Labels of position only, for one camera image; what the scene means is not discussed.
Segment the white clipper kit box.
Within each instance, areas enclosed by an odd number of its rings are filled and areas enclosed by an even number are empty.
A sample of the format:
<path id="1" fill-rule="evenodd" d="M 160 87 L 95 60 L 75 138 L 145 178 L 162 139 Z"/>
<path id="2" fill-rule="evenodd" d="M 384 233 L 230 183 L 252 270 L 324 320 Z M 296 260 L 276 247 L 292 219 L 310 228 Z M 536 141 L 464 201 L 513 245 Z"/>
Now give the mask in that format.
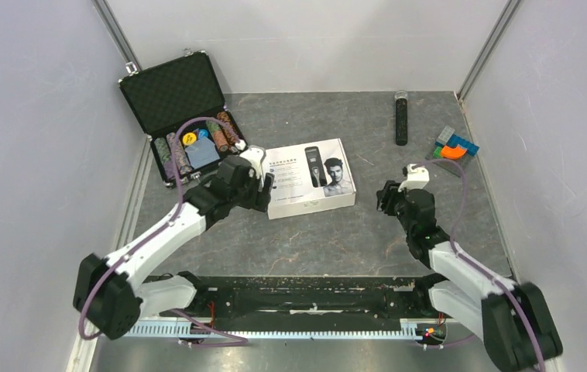
<path id="1" fill-rule="evenodd" d="M 339 138 L 268 149 L 263 171 L 274 176 L 270 220 L 355 204 L 357 190 Z"/>

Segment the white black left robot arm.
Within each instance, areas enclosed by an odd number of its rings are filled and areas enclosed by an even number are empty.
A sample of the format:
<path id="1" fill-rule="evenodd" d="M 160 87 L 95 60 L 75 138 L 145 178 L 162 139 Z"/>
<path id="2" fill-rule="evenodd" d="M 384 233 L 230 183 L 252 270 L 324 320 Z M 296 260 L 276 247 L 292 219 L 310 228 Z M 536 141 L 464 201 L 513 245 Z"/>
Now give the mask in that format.
<path id="1" fill-rule="evenodd" d="M 217 172 L 188 189 L 173 209 L 139 238 L 106 257 L 92 253 L 79 266 L 73 306 L 78 332 L 91 340 L 124 336 L 139 319 L 184 310 L 200 315 L 208 294 L 180 275 L 148 276 L 185 243 L 202 235 L 236 207 L 267 210 L 274 176 L 263 173 L 264 149 L 250 146 L 226 157 Z"/>

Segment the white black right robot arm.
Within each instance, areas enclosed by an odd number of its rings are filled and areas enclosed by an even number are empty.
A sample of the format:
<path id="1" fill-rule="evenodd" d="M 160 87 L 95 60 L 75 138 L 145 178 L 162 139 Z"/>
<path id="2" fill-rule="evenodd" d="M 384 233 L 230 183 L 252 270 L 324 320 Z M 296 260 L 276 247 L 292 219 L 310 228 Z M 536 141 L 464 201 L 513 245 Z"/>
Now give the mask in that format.
<path id="1" fill-rule="evenodd" d="M 542 290 L 501 277 L 469 256 L 437 224 L 432 193 L 387 181 L 376 197 L 377 209 L 402 225 L 412 256 L 432 271 L 415 284 L 418 314 L 439 311 L 460 322 L 501 371 L 540 367 L 563 354 Z"/>

